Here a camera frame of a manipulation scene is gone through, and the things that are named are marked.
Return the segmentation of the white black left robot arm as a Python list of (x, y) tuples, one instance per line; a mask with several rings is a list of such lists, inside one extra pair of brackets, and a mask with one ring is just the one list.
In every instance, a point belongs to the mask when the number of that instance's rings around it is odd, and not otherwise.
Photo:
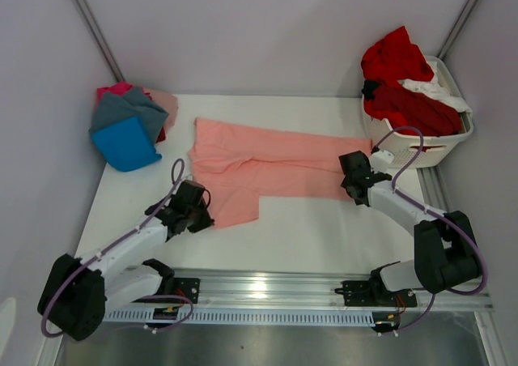
[(207, 188), (182, 181), (177, 190), (150, 206), (145, 219), (125, 235), (81, 257), (61, 255), (52, 266), (37, 305), (42, 334), (53, 337), (47, 328), (53, 323), (60, 334), (84, 340), (107, 314), (133, 302), (172, 303), (176, 309), (194, 306), (193, 297), (180, 288), (175, 271), (143, 255), (182, 232), (212, 227), (210, 203)]

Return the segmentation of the salmon pink t shirt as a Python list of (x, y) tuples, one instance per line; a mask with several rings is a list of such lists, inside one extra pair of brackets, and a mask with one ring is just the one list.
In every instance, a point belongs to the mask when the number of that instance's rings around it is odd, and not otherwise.
[(371, 153), (367, 138), (345, 138), (240, 126), (198, 117), (188, 156), (195, 181), (210, 192), (217, 228), (258, 219), (260, 199), (346, 200), (339, 158)]

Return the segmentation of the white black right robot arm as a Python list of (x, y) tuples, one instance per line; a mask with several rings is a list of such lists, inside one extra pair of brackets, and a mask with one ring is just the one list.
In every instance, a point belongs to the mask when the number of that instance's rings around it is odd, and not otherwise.
[(339, 157), (344, 173), (341, 187), (355, 204), (388, 216), (414, 240), (412, 260), (372, 271), (370, 298), (377, 304), (388, 304), (403, 289), (461, 294), (455, 287), (475, 279), (481, 280), (479, 285), (464, 293), (481, 292), (488, 280), (487, 266), (467, 215), (427, 206), (397, 187), (395, 178), (386, 173), (388, 156), (387, 151), (372, 156), (355, 151)]

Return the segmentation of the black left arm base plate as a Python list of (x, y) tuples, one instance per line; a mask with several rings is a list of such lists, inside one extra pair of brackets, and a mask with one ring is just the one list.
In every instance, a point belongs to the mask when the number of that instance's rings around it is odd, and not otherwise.
[(200, 286), (202, 281), (194, 277), (175, 277), (166, 284), (163, 290), (159, 290), (156, 298), (147, 296), (135, 301), (135, 303), (173, 303), (185, 304), (185, 299), (189, 299), (193, 304), (198, 302), (200, 295)]

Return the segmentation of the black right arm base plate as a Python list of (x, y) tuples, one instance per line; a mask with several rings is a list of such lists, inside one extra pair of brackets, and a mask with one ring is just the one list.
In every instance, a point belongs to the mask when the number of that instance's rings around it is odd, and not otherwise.
[(342, 296), (347, 307), (407, 307), (418, 306), (415, 294), (409, 295), (410, 289), (389, 291), (378, 280), (345, 280), (341, 286), (334, 289), (334, 293)]

